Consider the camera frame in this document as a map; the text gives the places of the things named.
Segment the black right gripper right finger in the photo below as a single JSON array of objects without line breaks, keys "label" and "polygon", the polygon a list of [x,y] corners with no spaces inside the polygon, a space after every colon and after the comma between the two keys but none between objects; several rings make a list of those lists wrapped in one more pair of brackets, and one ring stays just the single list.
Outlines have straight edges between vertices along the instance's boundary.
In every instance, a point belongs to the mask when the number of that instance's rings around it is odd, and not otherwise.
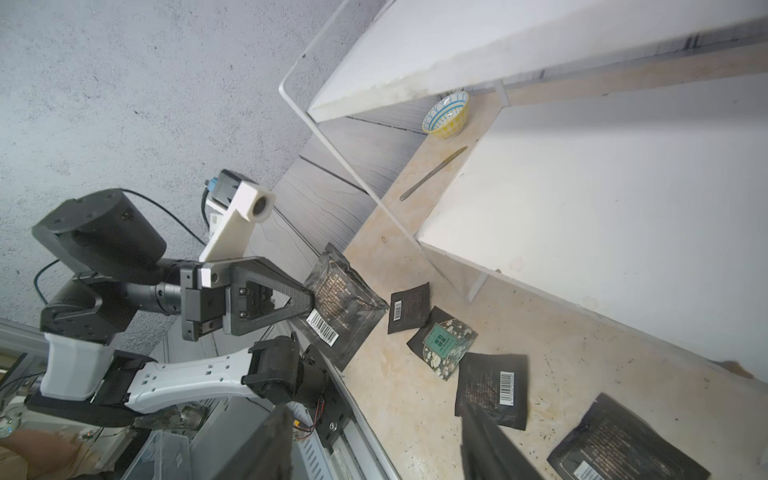
[{"label": "black right gripper right finger", "polygon": [[459,414],[465,479],[543,479],[483,408],[464,404]]}]

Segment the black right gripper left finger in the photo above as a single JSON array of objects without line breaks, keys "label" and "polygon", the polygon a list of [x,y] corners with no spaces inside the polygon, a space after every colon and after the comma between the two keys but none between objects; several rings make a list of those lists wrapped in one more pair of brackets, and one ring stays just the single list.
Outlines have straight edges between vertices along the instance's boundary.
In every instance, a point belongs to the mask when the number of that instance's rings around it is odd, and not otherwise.
[{"label": "black right gripper left finger", "polygon": [[293,413],[285,404],[275,407],[214,479],[290,480],[293,420]]}]

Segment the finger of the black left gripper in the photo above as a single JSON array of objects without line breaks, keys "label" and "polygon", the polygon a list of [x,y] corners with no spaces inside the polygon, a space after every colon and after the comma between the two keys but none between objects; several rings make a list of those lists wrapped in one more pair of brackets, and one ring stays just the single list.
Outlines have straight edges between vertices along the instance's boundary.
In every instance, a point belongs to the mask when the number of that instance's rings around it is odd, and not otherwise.
[{"label": "finger of the black left gripper", "polygon": [[233,263],[229,270],[234,312],[309,312],[314,294],[263,257]]},{"label": "finger of the black left gripper", "polygon": [[227,313],[223,321],[226,334],[243,336],[284,320],[308,314],[314,307],[314,296],[294,295],[280,308],[270,312],[253,309],[247,305],[250,297],[230,295],[226,302]]}]

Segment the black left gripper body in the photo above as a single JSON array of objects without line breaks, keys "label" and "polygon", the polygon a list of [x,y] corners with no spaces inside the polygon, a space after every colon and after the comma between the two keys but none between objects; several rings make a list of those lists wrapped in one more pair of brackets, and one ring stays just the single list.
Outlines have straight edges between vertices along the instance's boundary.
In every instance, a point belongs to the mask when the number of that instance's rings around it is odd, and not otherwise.
[{"label": "black left gripper body", "polygon": [[191,262],[179,269],[180,316],[186,341],[198,341],[220,330],[226,313],[226,288],[204,287],[200,271],[201,266]]}]

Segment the black barcode tea bag top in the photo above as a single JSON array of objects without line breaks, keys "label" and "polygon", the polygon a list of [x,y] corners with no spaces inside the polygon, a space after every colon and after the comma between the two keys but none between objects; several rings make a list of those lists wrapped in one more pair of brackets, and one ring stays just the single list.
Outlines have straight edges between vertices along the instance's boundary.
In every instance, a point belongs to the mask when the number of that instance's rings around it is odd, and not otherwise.
[{"label": "black barcode tea bag top", "polygon": [[481,407],[497,425],[525,431],[529,361],[520,354],[467,353],[459,365],[454,414],[463,405]]}]

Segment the green black bag shelf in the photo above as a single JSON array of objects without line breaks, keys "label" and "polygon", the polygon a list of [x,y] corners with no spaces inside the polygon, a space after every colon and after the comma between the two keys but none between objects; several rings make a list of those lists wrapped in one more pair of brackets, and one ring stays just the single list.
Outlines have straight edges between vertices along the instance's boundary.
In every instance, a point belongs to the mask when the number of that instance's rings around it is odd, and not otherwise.
[{"label": "green black bag shelf", "polygon": [[304,286],[313,293],[314,306],[291,323],[337,369],[344,370],[389,304],[332,244],[326,245]]}]

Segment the green label tea bag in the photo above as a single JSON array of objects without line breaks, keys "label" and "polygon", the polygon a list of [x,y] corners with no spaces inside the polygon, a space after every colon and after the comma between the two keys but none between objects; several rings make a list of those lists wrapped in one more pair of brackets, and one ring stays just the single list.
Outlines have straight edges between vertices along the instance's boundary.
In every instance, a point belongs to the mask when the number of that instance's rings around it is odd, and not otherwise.
[{"label": "green label tea bag", "polygon": [[469,351],[478,333],[438,307],[407,342],[408,348],[439,378],[448,380]]}]

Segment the black barcode bag shelf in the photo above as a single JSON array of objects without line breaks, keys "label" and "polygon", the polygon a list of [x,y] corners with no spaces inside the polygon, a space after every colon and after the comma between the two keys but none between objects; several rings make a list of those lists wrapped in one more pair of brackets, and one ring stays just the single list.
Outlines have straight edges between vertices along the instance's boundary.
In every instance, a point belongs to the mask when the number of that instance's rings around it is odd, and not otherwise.
[{"label": "black barcode bag shelf", "polygon": [[387,333],[422,328],[430,314],[430,284],[391,295]]}]

